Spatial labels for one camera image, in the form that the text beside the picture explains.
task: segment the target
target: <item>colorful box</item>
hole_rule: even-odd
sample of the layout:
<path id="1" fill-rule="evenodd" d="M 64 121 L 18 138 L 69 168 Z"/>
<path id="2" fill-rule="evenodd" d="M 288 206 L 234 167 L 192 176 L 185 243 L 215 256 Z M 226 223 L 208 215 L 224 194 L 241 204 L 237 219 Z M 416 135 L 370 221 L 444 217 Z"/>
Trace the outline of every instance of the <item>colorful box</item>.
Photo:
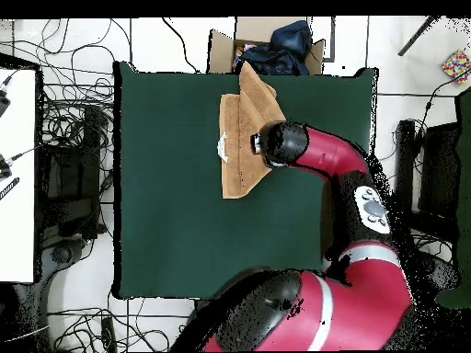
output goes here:
<path id="1" fill-rule="evenodd" d="M 471 62 L 469 57 L 463 53 L 463 51 L 456 51 L 446 63 L 442 65 L 442 69 L 450 75 L 452 78 L 458 77 L 463 74 L 466 70 L 471 68 Z M 458 84 L 463 84 L 467 81 L 469 73 L 460 77 L 456 80 Z"/>

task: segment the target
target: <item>green mat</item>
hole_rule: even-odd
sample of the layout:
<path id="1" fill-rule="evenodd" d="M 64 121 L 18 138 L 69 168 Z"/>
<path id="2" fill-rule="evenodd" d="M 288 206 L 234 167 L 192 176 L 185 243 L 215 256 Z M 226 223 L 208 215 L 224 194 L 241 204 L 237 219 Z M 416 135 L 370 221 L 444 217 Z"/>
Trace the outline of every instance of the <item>green mat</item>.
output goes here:
<path id="1" fill-rule="evenodd" d="M 456 97 L 455 106 L 456 118 L 461 126 L 456 145 L 461 165 L 456 211 L 460 236 L 456 245 L 456 259 L 462 283 L 455 290 L 443 291 L 438 302 L 448 308 L 471 308 L 471 88 Z"/>
<path id="2" fill-rule="evenodd" d="M 232 74 L 138 74 L 121 63 L 122 298 L 210 298 L 257 266 L 318 268 L 323 182 L 270 172 L 242 199 L 222 198 L 219 103 Z M 370 141 L 375 69 L 355 77 L 262 76 L 286 118 Z"/>

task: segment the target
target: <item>open cardboard box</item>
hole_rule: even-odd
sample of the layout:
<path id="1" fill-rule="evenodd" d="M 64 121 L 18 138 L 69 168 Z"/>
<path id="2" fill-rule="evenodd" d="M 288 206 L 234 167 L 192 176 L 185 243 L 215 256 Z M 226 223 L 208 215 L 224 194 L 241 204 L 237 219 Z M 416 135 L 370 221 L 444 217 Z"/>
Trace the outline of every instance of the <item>open cardboard box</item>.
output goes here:
<path id="1" fill-rule="evenodd" d="M 237 46 L 247 44 L 266 44 L 277 28 L 287 26 L 298 20 L 312 21 L 312 17 L 235 17 L 235 36 L 229 38 L 215 29 L 211 30 L 208 53 L 210 74 L 228 74 L 233 71 L 234 53 Z M 304 64 L 309 74 L 322 74 L 324 40 L 313 43 Z"/>

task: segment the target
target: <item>cardboard piece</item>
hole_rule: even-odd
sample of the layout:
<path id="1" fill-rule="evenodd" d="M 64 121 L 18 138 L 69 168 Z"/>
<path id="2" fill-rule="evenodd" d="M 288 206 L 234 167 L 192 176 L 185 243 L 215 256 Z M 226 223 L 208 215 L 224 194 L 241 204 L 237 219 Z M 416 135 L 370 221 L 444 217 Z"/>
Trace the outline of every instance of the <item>cardboard piece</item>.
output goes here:
<path id="1" fill-rule="evenodd" d="M 237 46 L 269 43 L 271 34 L 275 29 L 306 19 L 308 23 L 310 20 L 312 21 L 312 17 L 236 17 L 233 38 L 212 29 L 207 73 L 232 73 L 234 53 Z M 325 41 L 319 40 L 313 43 L 310 52 L 306 54 L 304 64 L 309 71 L 309 75 L 322 74 L 324 46 Z"/>
<path id="2" fill-rule="evenodd" d="M 244 63 L 239 75 L 240 95 L 222 95 L 219 133 L 225 133 L 225 155 L 221 160 L 224 199 L 244 197 L 269 173 L 261 155 L 252 153 L 250 136 L 266 123 L 285 120 L 276 91 L 263 83 L 253 68 Z"/>

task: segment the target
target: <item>blue cloth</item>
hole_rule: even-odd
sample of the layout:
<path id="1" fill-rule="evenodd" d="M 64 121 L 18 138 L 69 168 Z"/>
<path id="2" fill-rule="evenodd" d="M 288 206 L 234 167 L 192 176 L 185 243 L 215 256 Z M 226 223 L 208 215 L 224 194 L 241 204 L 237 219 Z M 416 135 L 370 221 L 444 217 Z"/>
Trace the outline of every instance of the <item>blue cloth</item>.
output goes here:
<path id="1" fill-rule="evenodd" d="M 309 75 L 304 57 L 311 45 L 311 30 L 305 20 L 299 20 L 273 31 L 269 44 L 244 51 L 238 66 L 247 61 L 258 74 Z"/>

